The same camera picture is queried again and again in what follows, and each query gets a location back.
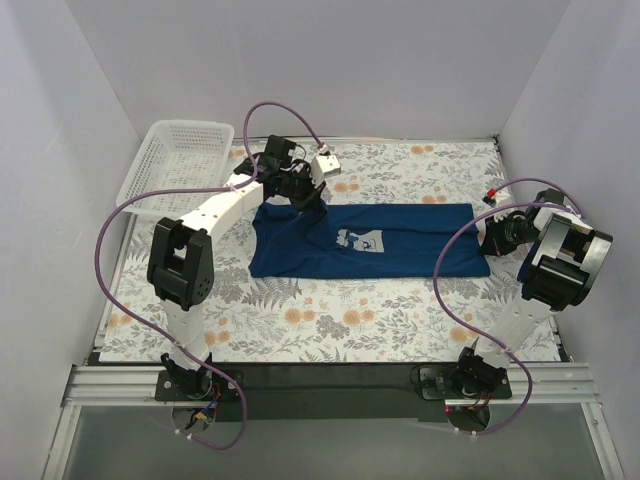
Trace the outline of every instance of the wire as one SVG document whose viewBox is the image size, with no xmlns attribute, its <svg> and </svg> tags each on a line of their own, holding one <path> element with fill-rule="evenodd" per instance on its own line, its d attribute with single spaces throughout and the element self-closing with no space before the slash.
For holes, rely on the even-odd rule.
<svg viewBox="0 0 640 480">
<path fill-rule="evenodd" d="M 209 409 L 210 409 L 211 407 L 213 407 L 214 405 L 216 405 L 216 399 L 215 399 L 215 398 L 214 398 L 213 400 L 211 400 L 211 401 L 209 402 L 209 405 L 207 405 L 206 407 L 204 407 L 204 408 L 200 411 L 200 413 L 207 413 L 207 412 L 209 411 Z"/>
<path fill-rule="evenodd" d="M 500 424 L 498 424 L 498 425 L 496 425 L 494 427 L 482 430 L 481 432 L 474 432 L 474 431 L 468 431 L 468 430 L 459 430 L 459 431 L 461 431 L 463 433 L 466 433 L 468 435 L 486 435 L 486 434 L 489 434 L 489 433 L 497 432 L 498 430 L 503 429 L 504 427 L 509 425 L 511 422 L 513 422 L 518 417 L 518 415 L 520 415 L 522 410 L 524 410 L 524 408 L 527 406 L 527 403 L 529 403 L 529 399 L 531 398 L 531 393 L 533 392 L 533 378 L 531 377 L 531 372 L 529 372 L 529 369 L 526 367 L 526 365 L 524 363 L 522 363 L 513 354 L 513 352 L 511 352 L 509 350 L 509 348 L 504 344 L 504 342 L 502 342 L 501 340 L 497 339 L 496 337 L 494 337 L 490 333 L 487 333 L 484 330 L 481 330 L 478 327 L 474 327 L 470 323 L 465 322 L 463 319 L 461 319 L 455 313 L 453 313 L 449 307 L 447 307 L 447 305 L 444 303 L 444 300 L 442 299 L 442 295 L 440 294 L 440 289 L 438 287 L 438 276 L 440 275 L 440 267 L 442 267 L 442 261 L 444 260 L 445 255 L 447 254 L 447 252 L 449 251 L 451 246 L 455 243 L 455 241 L 458 240 L 458 238 L 460 238 L 460 236 L 462 236 L 462 234 L 464 232 L 466 232 L 469 228 L 471 228 L 477 222 L 479 222 L 481 220 L 484 220 L 485 218 L 488 218 L 488 217 L 490 217 L 490 216 L 492 216 L 492 215 L 494 215 L 494 214 L 496 214 L 498 212 L 502 212 L 503 210 L 508 210 L 508 209 L 511 209 L 511 208 L 524 208 L 524 207 L 553 208 L 553 209 L 556 209 L 556 210 L 563 210 L 565 212 L 569 212 L 569 208 L 564 206 L 564 205 L 554 205 L 554 204 L 549 204 L 549 203 L 536 203 L 536 202 L 514 203 L 514 204 L 511 204 L 511 205 L 505 205 L 505 206 L 502 206 L 502 207 L 493 208 L 493 209 L 489 210 L 488 212 L 485 212 L 485 213 L 483 213 L 481 215 L 478 215 L 473 220 L 470 220 L 469 222 L 464 224 L 460 228 L 460 230 L 458 230 L 449 239 L 449 241 L 445 244 L 444 248 L 440 252 L 440 255 L 438 256 L 438 260 L 436 260 L 436 265 L 435 265 L 435 267 L 433 269 L 433 290 L 434 290 L 434 293 L 436 295 L 436 299 L 438 300 L 438 303 L 440 304 L 442 309 L 445 311 L 445 313 L 447 315 L 449 315 L 455 322 L 459 323 L 463 327 L 468 328 L 472 332 L 476 332 L 478 335 L 482 335 L 483 337 L 485 337 L 485 338 L 491 340 L 492 342 L 494 342 L 495 344 L 497 344 L 499 347 L 503 348 L 505 350 L 506 354 L 509 356 L 509 358 L 511 358 L 511 360 L 513 360 L 522 369 L 522 371 L 524 372 L 524 374 L 527 377 L 527 393 L 525 394 L 524 399 L 522 400 L 522 403 L 518 406 L 518 408 L 516 408 L 515 412 L 513 412 L 509 416 L 509 418 L 507 418 L 502 423 L 500 423 Z M 414 425 L 416 425 L 418 427 L 421 427 L 421 428 L 428 428 L 430 430 L 450 431 L 449 428 L 439 427 L 439 426 L 435 426 L 435 425 L 426 425 L 426 424 L 420 424 L 420 423 L 414 424 Z"/>
<path fill-rule="evenodd" d="M 498 192 L 498 191 L 502 190 L 503 188 L 506 188 L 506 187 L 509 187 L 511 185 L 515 185 L 516 183 L 521 183 L 521 182 L 538 182 L 538 183 L 543 183 L 545 185 L 549 185 L 550 187 L 555 188 L 556 190 L 558 190 L 559 192 L 564 194 L 564 196 L 567 197 L 571 203 L 573 203 L 573 206 L 576 207 L 577 212 L 581 216 L 584 216 L 584 214 L 582 213 L 583 212 L 582 207 L 580 207 L 578 205 L 578 202 L 576 202 L 575 198 L 573 198 L 571 195 L 569 195 L 566 192 L 566 190 L 564 190 L 560 185 L 556 185 L 555 183 L 550 182 L 548 180 L 544 180 L 543 178 L 536 178 L 536 177 L 517 178 L 515 180 L 511 180 L 509 182 L 503 183 L 499 187 L 494 188 L 494 190 L 496 192 Z"/>
<path fill-rule="evenodd" d="M 482 405 L 480 405 L 478 408 L 484 408 L 487 405 L 489 405 L 489 401 L 491 400 L 491 394 L 487 395 L 487 399 L 484 401 L 484 403 Z"/>
<path fill-rule="evenodd" d="M 478 398 L 476 398 L 476 401 L 471 404 L 471 405 L 467 405 L 467 410 L 475 410 L 476 405 L 478 405 L 478 403 L 480 403 L 480 400 L 482 400 L 482 392 L 480 392 L 480 395 L 478 395 Z"/>
<path fill-rule="evenodd" d="M 301 160 L 306 160 L 306 158 L 307 158 L 307 149 L 306 149 L 306 148 L 304 148 L 304 147 L 303 147 L 302 145 L 300 145 L 299 143 L 298 143 L 298 144 L 296 144 L 296 148 L 297 148 L 297 147 L 300 147 L 300 148 L 304 151 L 304 157 L 302 157 L 302 159 L 301 159 Z"/>
<path fill-rule="evenodd" d="M 233 387 L 238 392 L 238 396 L 240 397 L 240 402 L 242 403 L 242 423 L 240 425 L 240 430 L 238 431 L 236 436 L 229 443 L 224 444 L 224 445 L 218 445 L 218 444 L 210 442 L 210 441 L 208 441 L 208 440 L 206 440 L 204 438 L 197 437 L 195 435 L 192 435 L 190 437 L 193 440 L 195 440 L 195 441 L 197 441 L 199 443 L 202 443 L 203 445 L 206 445 L 206 446 L 208 446 L 210 448 L 213 448 L 214 450 L 227 450 L 227 449 L 233 447 L 236 443 L 238 443 L 240 438 L 242 438 L 242 434 L 244 433 L 244 430 L 245 430 L 245 428 L 247 426 L 247 418 L 248 418 L 247 399 L 244 396 L 244 392 L 242 391 L 242 388 L 240 388 L 240 385 L 238 385 L 238 382 L 236 382 L 229 375 L 227 375 L 223 371 L 217 369 L 216 367 L 203 362 L 198 357 L 196 357 L 191 352 L 189 352 L 186 348 L 184 348 L 182 345 L 180 345 L 179 342 L 176 340 L 176 338 L 173 335 L 171 335 L 169 332 L 167 332 L 166 330 L 164 330 L 163 328 L 159 327 L 158 325 L 152 323 L 151 321 L 141 317 L 140 315 L 138 315 L 134 311 L 132 311 L 132 310 L 128 309 L 127 307 L 125 307 L 109 291 L 109 287 L 107 287 L 107 285 L 106 285 L 106 283 L 104 281 L 104 278 L 102 276 L 102 269 L 100 268 L 100 253 L 102 251 L 102 243 L 104 241 L 105 234 L 107 233 L 107 229 L 109 228 L 109 226 L 111 225 L 113 220 L 118 216 L 118 214 L 120 212 L 122 212 L 125 208 L 127 208 L 129 205 L 131 205 L 131 204 L 133 204 L 135 202 L 138 202 L 138 201 L 143 200 L 145 198 L 155 197 L 155 196 L 158 196 L 158 195 L 167 195 L 167 194 L 176 194 L 176 193 L 182 194 L 182 193 L 220 193 L 220 192 L 229 192 L 229 191 L 232 191 L 232 190 L 236 190 L 236 189 L 239 189 L 239 188 L 246 187 L 251 182 L 253 182 L 256 179 L 257 175 L 258 175 L 258 163 L 256 162 L 255 157 L 251 153 L 251 149 L 249 148 L 249 135 L 248 135 L 249 119 L 251 118 L 251 115 L 253 114 L 253 112 L 255 112 L 258 108 L 260 108 L 262 106 L 265 106 L 265 105 L 272 105 L 272 106 L 283 108 L 283 109 L 291 112 L 296 117 L 298 117 L 298 119 L 305 125 L 305 127 L 307 127 L 307 129 L 309 130 L 309 133 L 313 136 L 313 138 L 318 143 L 318 145 L 322 146 L 322 142 L 320 141 L 320 139 L 318 138 L 316 133 L 311 128 L 311 125 L 309 125 L 309 122 L 307 122 L 302 117 L 302 115 L 300 115 L 294 109 L 292 109 L 292 108 L 290 108 L 290 107 L 288 107 L 288 106 L 286 106 L 286 105 L 284 105 L 282 103 L 279 103 L 279 102 L 266 101 L 266 102 L 256 103 L 247 112 L 247 115 L 245 116 L 245 119 L 244 119 L 244 125 L 243 125 L 243 128 L 242 128 L 242 140 L 244 142 L 244 148 L 247 151 L 249 159 L 251 160 L 251 165 L 253 166 L 253 173 L 251 174 L 251 177 L 249 177 L 248 180 L 246 180 L 244 182 L 241 182 L 241 183 L 239 183 L 237 185 L 229 186 L 229 187 L 174 188 L 174 189 L 167 189 L 167 190 L 156 190 L 156 191 L 153 191 L 153 192 L 147 192 L 147 193 L 143 193 L 143 194 L 140 194 L 140 195 L 136 195 L 135 197 L 130 198 L 129 200 L 127 200 L 124 203 L 122 203 L 121 205 L 119 205 L 111 213 L 111 215 L 109 215 L 107 217 L 107 219 L 105 220 L 104 224 L 102 225 L 102 228 L 100 229 L 100 233 L 98 233 L 98 239 L 96 240 L 96 249 L 95 249 L 95 253 L 94 253 L 94 257 L 93 257 L 93 266 L 94 266 L 95 273 L 96 273 L 96 279 L 98 280 L 98 285 L 100 286 L 100 290 L 102 290 L 104 295 L 107 297 L 107 299 L 111 303 L 113 303 L 116 307 L 118 307 L 124 313 L 129 315 L 131 318 L 136 319 L 138 322 L 142 323 L 143 325 L 145 325 L 145 326 L 149 327 L 150 329 L 155 330 L 156 332 L 158 332 L 160 335 L 162 335 L 167 340 L 169 340 L 173 345 L 175 345 L 175 347 L 178 350 L 180 350 L 187 358 L 189 358 L 191 361 L 197 363 L 201 367 L 204 367 L 207 370 L 210 370 L 211 372 L 215 373 L 216 375 L 222 377 L 224 380 L 226 380 L 231 385 L 233 385 Z M 185 431 L 181 430 L 181 433 L 183 435 L 187 435 L 187 433 Z"/>
<path fill-rule="evenodd" d="M 196 418 L 196 415 L 198 414 L 197 410 L 194 410 L 193 413 L 191 414 L 191 418 L 189 419 L 189 423 L 187 423 L 187 426 L 184 427 L 185 430 L 189 430 L 191 427 L 193 427 L 196 422 L 198 421 L 198 419 Z"/>
</svg>

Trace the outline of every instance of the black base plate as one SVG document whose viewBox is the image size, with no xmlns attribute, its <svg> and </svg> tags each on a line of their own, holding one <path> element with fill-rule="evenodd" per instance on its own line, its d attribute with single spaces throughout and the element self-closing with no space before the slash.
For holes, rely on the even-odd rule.
<svg viewBox="0 0 640 480">
<path fill-rule="evenodd" d="M 416 381 L 417 367 L 422 365 L 223 363 L 216 367 L 241 380 L 252 420 L 417 418 L 446 422 L 443 399 L 425 401 L 421 395 Z M 168 374 L 160 373 L 156 400 L 194 401 L 172 385 L 165 388 L 167 381 Z M 220 399 L 217 421 L 239 421 L 242 406 L 237 392 L 228 390 L 226 383 L 221 386 L 223 397 L 225 389 L 229 396 Z"/>
<path fill-rule="evenodd" d="M 424 365 L 420 367 L 422 397 L 425 400 L 450 400 L 467 398 L 464 394 L 467 394 L 471 398 L 476 396 L 477 392 L 459 392 L 453 388 L 453 382 L 449 377 L 454 368 L 455 363 L 450 365 Z M 508 399 L 512 396 L 508 377 L 507 383 L 498 386 L 498 388 L 496 388 L 496 390 L 491 394 L 491 398 L 493 399 Z"/>
</svg>

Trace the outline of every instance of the white graphic print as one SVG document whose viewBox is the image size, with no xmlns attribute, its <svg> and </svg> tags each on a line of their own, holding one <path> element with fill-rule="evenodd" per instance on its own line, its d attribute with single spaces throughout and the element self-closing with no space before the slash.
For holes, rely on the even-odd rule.
<svg viewBox="0 0 640 480">
<path fill-rule="evenodd" d="M 382 244 L 382 230 L 371 230 L 370 232 L 358 234 L 347 229 L 338 230 L 338 245 L 352 248 L 359 252 L 384 253 Z"/>
</svg>

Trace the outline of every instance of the glass panel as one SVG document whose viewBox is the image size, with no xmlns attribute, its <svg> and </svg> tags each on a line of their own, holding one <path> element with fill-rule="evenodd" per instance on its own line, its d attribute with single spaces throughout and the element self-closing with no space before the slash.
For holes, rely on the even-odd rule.
<svg viewBox="0 0 640 480">
<path fill-rule="evenodd" d="M 491 424 L 514 407 L 492 406 Z M 65 478 L 604 478 L 580 405 L 530 405 L 505 430 L 472 440 L 414 420 L 250 422 L 227 452 L 188 442 L 163 407 L 84 407 Z M 231 438 L 237 424 L 204 435 Z"/>
</svg>

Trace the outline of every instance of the metal frame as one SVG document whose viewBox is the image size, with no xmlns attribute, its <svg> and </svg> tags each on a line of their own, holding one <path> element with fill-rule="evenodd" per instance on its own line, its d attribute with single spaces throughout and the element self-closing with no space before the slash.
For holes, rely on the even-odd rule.
<svg viewBox="0 0 640 480">
<path fill-rule="evenodd" d="M 584 363 L 527 364 L 535 387 L 530 403 L 597 403 L 598 391 Z M 65 393 L 65 405 L 72 406 L 165 406 L 154 399 L 162 366 L 74 367 Z M 517 365 L 508 370 L 513 397 L 493 400 L 495 405 L 517 404 L 527 391 L 527 379 Z M 466 404 L 466 400 L 447 400 L 447 405 Z M 175 405 L 196 405 L 176 402 Z"/>
<path fill-rule="evenodd" d="M 611 441 L 611 435 L 609 435 L 609 429 L 604 420 L 604 415 L 602 415 L 602 405 L 599 403 L 583 403 L 582 411 L 589 427 L 591 441 L 598 454 L 598 460 L 600 460 L 604 478 L 607 480 L 624 479 L 620 460 L 618 460 L 616 449 Z"/>
<path fill-rule="evenodd" d="M 62 408 L 42 480 L 57 480 L 64 475 L 81 410 L 82 407 L 75 405 L 66 405 Z"/>
</svg>

